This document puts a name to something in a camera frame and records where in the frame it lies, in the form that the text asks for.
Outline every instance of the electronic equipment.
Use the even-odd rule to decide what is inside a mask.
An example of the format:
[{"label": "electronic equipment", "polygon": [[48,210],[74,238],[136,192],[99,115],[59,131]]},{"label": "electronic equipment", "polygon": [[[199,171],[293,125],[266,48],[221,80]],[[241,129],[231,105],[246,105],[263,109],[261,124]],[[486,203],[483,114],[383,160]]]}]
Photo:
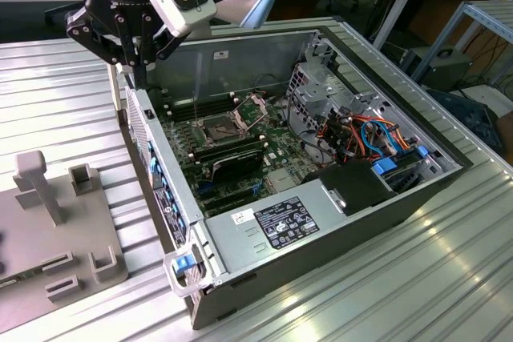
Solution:
[{"label": "electronic equipment", "polygon": [[499,155],[503,153],[503,145],[494,125],[497,115],[486,104],[437,90],[427,92],[493,151]]},{"label": "electronic equipment", "polygon": [[[67,34],[112,65],[135,70],[140,82],[146,66],[165,59],[193,31],[218,14],[230,22],[256,28],[267,17],[274,0],[84,0],[67,15]],[[225,7],[237,8],[230,13]],[[101,25],[119,43],[99,33]]]},{"label": "electronic equipment", "polygon": [[[429,47],[409,49],[401,59],[399,67],[411,76],[422,59],[429,52]],[[444,46],[421,75],[418,84],[439,91],[452,91],[457,81],[461,80],[472,65],[471,58],[452,46]]]},{"label": "electronic equipment", "polygon": [[133,81],[132,160],[194,329],[401,223],[471,166],[324,27],[185,42],[148,72],[151,92]]}]

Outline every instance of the power supply label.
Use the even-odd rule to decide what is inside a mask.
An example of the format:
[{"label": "power supply label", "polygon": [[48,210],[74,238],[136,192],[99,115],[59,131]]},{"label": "power supply label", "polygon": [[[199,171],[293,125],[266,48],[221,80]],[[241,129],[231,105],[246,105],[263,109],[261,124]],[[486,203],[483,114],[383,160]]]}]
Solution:
[{"label": "power supply label", "polygon": [[277,250],[319,231],[297,196],[255,212],[255,217],[271,246]]}]

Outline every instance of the table leg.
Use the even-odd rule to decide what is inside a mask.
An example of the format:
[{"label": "table leg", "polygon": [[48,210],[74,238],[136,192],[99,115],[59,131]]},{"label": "table leg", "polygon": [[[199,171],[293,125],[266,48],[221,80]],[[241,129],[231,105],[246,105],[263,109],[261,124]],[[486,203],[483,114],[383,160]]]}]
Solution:
[{"label": "table leg", "polygon": [[392,9],[390,10],[388,16],[383,22],[383,25],[381,26],[381,29],[378,32],[378,36],[374,40],[373,46],[376,49],[380,50],[383,47],[383,44],[385,44],[388,35],[392,31],[392,28],[394,28],[394,25],[398,20],[399,15],[401,15],[401,12],[407,2],[408,0],[395,0]]},{"label": "table leg", "polygon": [[468,27],[467,31],[465,31],[462,37],[458,40],[454,48],[456,50],[462,51],[463,48],[467,46],[467,43],[471,40],[471,38],[475,35],[475,32],[479,26],[481,26],[481,23],[473,21],[471,26]]}]

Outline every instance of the blue latch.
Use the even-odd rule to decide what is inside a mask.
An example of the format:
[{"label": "blue latch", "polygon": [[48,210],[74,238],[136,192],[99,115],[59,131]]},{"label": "blue latch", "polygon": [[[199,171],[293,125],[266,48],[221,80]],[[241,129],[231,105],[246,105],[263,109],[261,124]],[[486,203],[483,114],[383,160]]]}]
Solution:
[{"label": "blue latch", "polygon": [[425,148],[424,146],[418,146],[417,147],[417,152],[420,154],[420,156],[422,156],[423,158],[427,157],[427,155],[430,153],[427,148]]},{"label": "blue latch", "polygon": [[385,174],[386,172],[397,168],[397,164],[390,158],[379,159],[374,162],[374,170],[378,173],[378,175]]},{"label": "blue latch", "polygon": [[157,167],[157,158],[153,157],[150,160],[150,172],[153,174],[155,172],[155,169]]},{"label": "blue latch", "polygon": [[180,274],[189,268],[193,268],[196,266],[196,258],[193,254],[187,254],[184,256],[179,256],[178,258],[172,261],[173,268],[175,269],[176,274]]}]

